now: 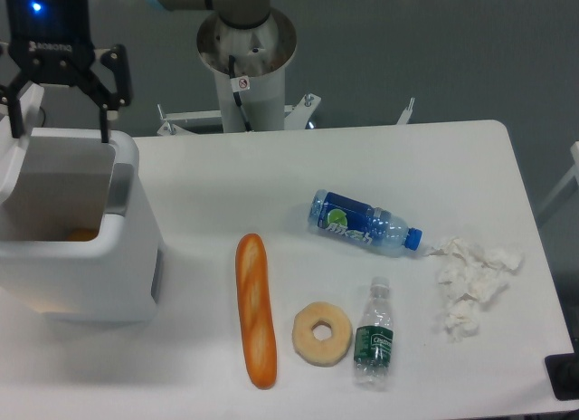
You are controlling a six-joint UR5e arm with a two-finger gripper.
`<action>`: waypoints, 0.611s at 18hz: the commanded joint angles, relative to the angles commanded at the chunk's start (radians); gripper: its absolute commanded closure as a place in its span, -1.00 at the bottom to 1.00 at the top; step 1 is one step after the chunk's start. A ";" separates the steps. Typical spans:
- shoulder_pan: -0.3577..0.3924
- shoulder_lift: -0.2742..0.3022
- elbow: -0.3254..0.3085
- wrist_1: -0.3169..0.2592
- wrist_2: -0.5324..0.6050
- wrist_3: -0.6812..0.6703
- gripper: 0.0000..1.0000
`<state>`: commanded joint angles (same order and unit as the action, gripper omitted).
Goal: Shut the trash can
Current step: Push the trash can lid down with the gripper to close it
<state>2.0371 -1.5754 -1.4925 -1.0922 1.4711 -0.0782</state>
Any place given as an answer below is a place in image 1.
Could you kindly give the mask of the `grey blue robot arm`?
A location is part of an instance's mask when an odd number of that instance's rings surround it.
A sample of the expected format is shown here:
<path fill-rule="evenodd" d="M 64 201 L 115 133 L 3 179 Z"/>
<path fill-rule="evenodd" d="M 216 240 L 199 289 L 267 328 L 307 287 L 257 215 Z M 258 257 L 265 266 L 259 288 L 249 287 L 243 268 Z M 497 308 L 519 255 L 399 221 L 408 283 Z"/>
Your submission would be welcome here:
<path fill-rule="evenodd" d="M 98 107 L 100 135 L 109 142 L 113 113 L 130 105 L 132 82 L 126 48 L 97 51 L 90 35 L 89 0 L 5 0 L 10 41 L 4 47 L 19 72 L 1 89 L 1 111 L 14 139 L 26 134 L 20 93 L 33 82 L 76 87 Z M 213 10 L 234 29 L 265 23 L 271 0 L 150 0 L 168 11 Z"/>

